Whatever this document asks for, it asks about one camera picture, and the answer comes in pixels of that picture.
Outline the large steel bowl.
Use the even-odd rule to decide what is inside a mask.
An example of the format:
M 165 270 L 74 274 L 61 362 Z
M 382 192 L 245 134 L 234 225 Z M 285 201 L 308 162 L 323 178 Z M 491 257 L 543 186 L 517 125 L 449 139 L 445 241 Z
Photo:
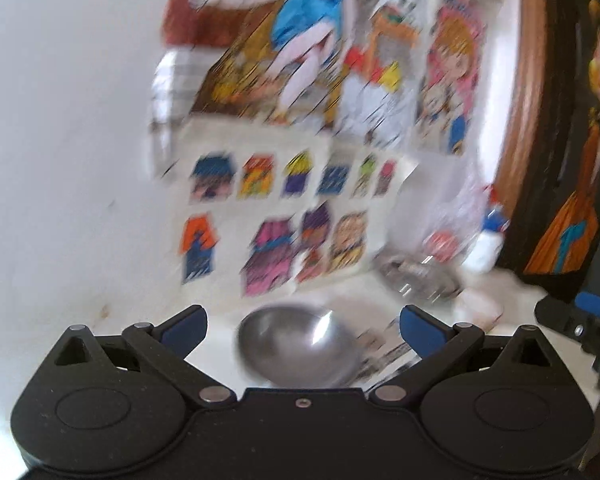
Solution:
M 236 350 L 251 375 L 286 389 L 347 387 L 363 362 L 350 328 L 331 310 L 307 304 L 252 311 L 237 327 Z

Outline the shallow steel plate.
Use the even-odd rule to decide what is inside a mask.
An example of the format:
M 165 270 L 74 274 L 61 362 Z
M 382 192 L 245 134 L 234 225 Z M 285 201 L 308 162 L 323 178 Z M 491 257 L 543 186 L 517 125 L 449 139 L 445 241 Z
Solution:
M 373 264 L 381 281 L 408 304 L 448 301 L 463 291 L 455 271 L 431 256 L 381 252 Z

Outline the white printed cloth mat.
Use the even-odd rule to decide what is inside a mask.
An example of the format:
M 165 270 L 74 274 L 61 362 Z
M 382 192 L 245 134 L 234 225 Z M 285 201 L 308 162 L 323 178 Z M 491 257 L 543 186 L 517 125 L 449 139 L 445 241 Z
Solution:
M 535 304 L 546 295 L 544 289 L 524 284 L 509 271 L 478 275 L 463 272 L 460 276 L 468 289 L 495 301 L 502 309 L 490 330 L 492 335 L 510 335 L 522 324 L 533 324 Z M 362 344 L 364 366 L 356 384 L 365 390 L 417 361 L 416 353 L 405 347 L 398 330 L 403 299 L 373 272 L 321 287 L 302 287 L 291 296 L 276 290 L 256 298 L 232 298 L 214 296 L 208 288 L 194 292 L 190 286 L 184 287 L 181 294 L 191 304 L 202 304 L 209 315 L 207 337 L 187 359 L 237 393 L 271 385 L 242 365 L 235 341 L 242 318 L 265 304 L 306 304 L 332 310 L 334 318 L 347 324 Z

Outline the dark framed girl painting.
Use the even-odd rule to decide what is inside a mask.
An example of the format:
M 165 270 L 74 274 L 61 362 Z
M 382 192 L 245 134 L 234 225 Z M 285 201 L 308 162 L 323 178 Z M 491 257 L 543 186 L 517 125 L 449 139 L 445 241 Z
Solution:
M 552 120 L 513 240 L 522 280 L 569 301 L 600 244 L 600 0 L 571 0 L 556 36 Z

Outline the white glue bottle blue cap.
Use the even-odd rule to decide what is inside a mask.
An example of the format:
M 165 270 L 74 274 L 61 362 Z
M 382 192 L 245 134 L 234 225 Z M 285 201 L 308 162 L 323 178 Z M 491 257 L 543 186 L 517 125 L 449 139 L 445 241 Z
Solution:
M 489 196 L 482 230 L 475 238 L 474 244 L 462 263 L 465 271 L 475 274 L 485 274 L 494 268 L 504 246 L 506 231 L 509 227 L 509 218 L 494 186 L 490 184 L 486 190 Z

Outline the clear plastic bag red item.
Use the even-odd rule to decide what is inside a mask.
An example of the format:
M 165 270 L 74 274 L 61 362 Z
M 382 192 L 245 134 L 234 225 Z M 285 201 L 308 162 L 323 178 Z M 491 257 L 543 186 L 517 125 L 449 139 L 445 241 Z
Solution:
M 408 246 L 440 262 L 463 260 L 482 230 L 489 187 L 475 157 L 440 157 L 408 200 Z

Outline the houses drawing paper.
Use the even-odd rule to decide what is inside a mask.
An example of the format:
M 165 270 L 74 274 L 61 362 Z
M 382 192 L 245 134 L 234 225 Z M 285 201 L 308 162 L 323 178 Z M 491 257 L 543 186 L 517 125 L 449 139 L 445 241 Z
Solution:
M 301 129 L 193 116 L 166 173 L 175 297 L 207 307 L 366 271 L 388 242 L 400 152 Z

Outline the pink girl drawing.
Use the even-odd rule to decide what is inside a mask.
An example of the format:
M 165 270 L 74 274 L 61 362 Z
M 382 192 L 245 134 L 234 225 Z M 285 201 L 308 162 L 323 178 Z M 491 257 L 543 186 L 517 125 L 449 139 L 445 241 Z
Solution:
M 441 0 L 417 103 L 416 141 L 424 150 L 463 154 L 485 36 L 478 0 Z

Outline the brown wooden frame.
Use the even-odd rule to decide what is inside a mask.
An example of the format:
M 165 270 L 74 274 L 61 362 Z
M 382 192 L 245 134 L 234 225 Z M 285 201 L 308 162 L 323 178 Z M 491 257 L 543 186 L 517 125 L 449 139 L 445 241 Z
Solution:
M 495 189 L 506 214 L 513 214 L 521 198 L 545 86 L 547 58 L 547 0 L 520 0 L 518 60 Z

